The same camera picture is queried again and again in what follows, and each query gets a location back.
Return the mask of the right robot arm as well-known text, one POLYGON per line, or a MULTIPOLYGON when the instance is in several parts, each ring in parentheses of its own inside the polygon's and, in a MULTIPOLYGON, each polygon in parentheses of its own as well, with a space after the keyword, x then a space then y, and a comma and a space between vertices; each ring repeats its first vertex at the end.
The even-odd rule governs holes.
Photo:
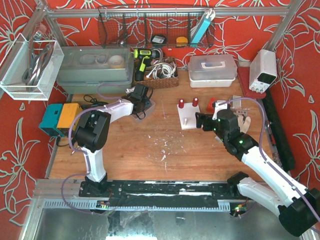
POLYGON ((195 114, 197 128, 213 131, 226 151, 250 167, 266 183, 255 182, 243 172, 228 179, 231 190, 259 203, 275 214, 283 228, 295 237, 311 229, 320 220, 320 191, 308 189, 266 155, 250 135, 242 132, 238 118, 230 109, 214 114, 195 114))

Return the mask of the red large spring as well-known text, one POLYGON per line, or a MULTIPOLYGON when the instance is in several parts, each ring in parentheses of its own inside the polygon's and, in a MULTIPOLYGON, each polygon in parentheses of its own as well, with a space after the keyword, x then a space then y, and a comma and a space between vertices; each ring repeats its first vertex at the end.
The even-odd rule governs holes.
POLYGON ((183 109, 184 108, 184 105, 185 105, 185 101, 183 99, 180 99, 179 100, 179 103, 178 103, 178 108, 179 109, 183 109))
POLYGON ((198 103, 199 103, 199 99, 197 97, 195 97, 192 101, 192 106, 193 107, 197 107, 198 106, 198 103))

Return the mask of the beige work glove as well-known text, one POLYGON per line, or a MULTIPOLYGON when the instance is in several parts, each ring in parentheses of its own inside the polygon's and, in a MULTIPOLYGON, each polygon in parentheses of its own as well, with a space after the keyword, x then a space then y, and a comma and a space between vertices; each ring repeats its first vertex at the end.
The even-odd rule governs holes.
POLYGON ((251 125, 251 118, 249 116, 244 117, 243 115, 238 115, 237 121, 238 121, 240 132, 246 134, 251 125))

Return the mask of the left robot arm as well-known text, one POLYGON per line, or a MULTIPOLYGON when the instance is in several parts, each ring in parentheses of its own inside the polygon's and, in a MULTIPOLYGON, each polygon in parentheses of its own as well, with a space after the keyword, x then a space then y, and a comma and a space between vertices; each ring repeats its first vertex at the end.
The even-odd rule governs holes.
POLYGON ((107 194, 110 184, 104 167, 103 147, 110 124, 127 116, 134 116, 140 121, 145 119, 155 105, 151 101, 153 91, 152 87, 138 83, 115 102, 87 108, 75 118, 78 122, 71 124, 75 130, 69 132, 68 138, 71 144, 76 142, 80 147, 86 164, 79 196, 100 197, 107 194))

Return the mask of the grey metal bracket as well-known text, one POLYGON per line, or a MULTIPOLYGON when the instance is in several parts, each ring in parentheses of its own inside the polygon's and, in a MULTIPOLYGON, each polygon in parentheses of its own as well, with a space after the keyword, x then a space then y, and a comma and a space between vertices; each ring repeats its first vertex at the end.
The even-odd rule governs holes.
POLYGON ((246 116, 248 116, 251 109, 250 108, 234 108, 234 107, 232 107, 231 110, 236 115, 239 115, 239 116, 242 115, 242 116, 246 117, 246 116))

